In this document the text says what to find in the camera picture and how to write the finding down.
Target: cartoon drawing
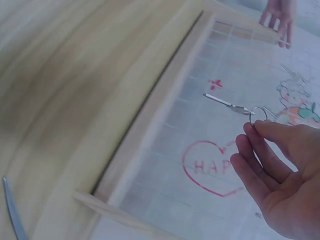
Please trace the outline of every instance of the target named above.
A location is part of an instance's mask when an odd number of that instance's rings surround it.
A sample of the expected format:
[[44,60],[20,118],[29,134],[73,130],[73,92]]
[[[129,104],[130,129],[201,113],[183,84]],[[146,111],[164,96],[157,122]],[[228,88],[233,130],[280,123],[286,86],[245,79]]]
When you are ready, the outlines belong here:
[[311,94],[305,91],[308,83],[300,73],[292,74],[291,78],[281,81],[277,86],[280,102],[284,109],[275,114],[277,121],[287,125],[308,124],[320,127],[320,117],[315,112],[316,103]]

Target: key ring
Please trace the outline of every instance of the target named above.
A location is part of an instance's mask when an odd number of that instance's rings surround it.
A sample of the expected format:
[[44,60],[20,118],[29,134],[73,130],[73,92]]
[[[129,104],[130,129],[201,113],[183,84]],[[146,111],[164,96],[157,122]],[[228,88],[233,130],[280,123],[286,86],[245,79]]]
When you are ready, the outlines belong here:
[[[261,109],[264,112],[265,121],[268,122],[269,118],[268,118],[268,114],[267,114],[266,109],[262,106],[255,106],[254,108],[251,109],[251,112],[254,113],[254,110],[256,110],[256,109]],[[252,122],[252,115],[253,115],[252,113],[249,113],[249,120],[250,120],[251,125],[253,126],[254,124]]]

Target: finger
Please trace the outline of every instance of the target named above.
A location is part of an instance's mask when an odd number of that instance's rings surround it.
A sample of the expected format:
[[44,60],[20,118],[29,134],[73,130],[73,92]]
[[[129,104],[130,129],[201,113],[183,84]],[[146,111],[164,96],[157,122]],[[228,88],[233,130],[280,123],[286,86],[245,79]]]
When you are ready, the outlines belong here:
[[287,23],[284,20],[281,20],[278,27],[278,35],[280,38],[284,37],[286,29],[287,29]]
[[265,22],[266,22],[266,19],[267,17],[269,16],[270,12],[265,10],[262,15],[261,15],[261,18],[260,18],[260,21],[259,21],[259,24],[261,25],[265,25]]
[[292,45],[293,28],[294,28],[294,25],[293,25],[292,22],[290,22],[290,23],[287,25],[287,32],[286,32],[286,42],[288,43],[288,44],[286,45],[286,48],[287,48],[287,49],[290,49],[290,48],[291,48],[291,45]]
[[254,173],[264,182],[264,184],[272,191],[279,184],[271,176],[269,176],[258,162],[249,139],[246,135],[240,134],[235,139],[235,144],[238,148],[239,154],[246,160]]
[[285,43],[284,43],[284,41],[285,41],[285,36],[282,36],[281,38],[280,38],[280,40],[281,41],[279,41],[279,47],[280,48],[284,48],[285,47]]
[[273,14],[271,19],[270,19],[270,22],[269,22],[269,28],[273,29],[275,27],[275,24],[276,24],[276,21],[277,21],[278,17],[276,14]]
[[280,144],[288,149],[290,138],[293,137],[293,126],[273,121],[257,120],[254,123],[257,133],[270,142]]
[[236,174],[242,180],[246,190],[252,196],[256,204],[262,206],[263,200],[271,193],[265,183],[255,174],[246,160],[238,153],[230,158],[230,162]]
[[265,172],[278,183],[282,184],[293,171],[277,157],[271,147],[266,143],[264,138],[257,133],[250,122],[247,122],[243,126],[243,129],[253,150],[260,159]]

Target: light wood surface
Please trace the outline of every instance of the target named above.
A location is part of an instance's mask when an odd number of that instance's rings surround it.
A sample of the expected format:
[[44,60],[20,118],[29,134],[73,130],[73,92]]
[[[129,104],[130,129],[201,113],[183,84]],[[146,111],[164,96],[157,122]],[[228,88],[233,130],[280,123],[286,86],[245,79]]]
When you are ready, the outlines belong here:
[[94,193],[101,201],[116,206],[123,199],[141,165],[139,149],[152,142],[214,23],[214,14],[205,11],[159,79]]
[[107,216],[113,219],[114,221],[122,225],[125,225],[126,227],[137,230],[151,239],[154,239],[154,240],[183,240],[184,239],[178,236],[174,236],[168,232],[165,232],[160,228],[149,225],[146,222],[142,222],[139,219],[135,218],[134,216],[126,213],[125,211],[117,207],[108,205],[88,193],[75,192],[73,194],[73,197],[76,200],[80,201],[82,204],[93,209],[97,213]]
[[[201,0],[3,0],[0,174],[32,240],[87,239],[93,190]],[[15,239],[0,187],[0,239]]]

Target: drawing board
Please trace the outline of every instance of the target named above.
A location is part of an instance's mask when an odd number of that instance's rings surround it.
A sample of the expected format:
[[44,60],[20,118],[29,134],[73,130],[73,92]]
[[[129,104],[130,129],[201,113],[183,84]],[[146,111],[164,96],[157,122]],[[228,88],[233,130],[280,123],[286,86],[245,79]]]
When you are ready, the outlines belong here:
[[279,123],[318,128],[320,59],[304,39],[280,49],[271,36],[216,21],[168,113],[138,150],[139,169],[119,207],[187,240],[284,239],[267,226],[229,162],[249,117],[203,93],[248,109],[264,106]]

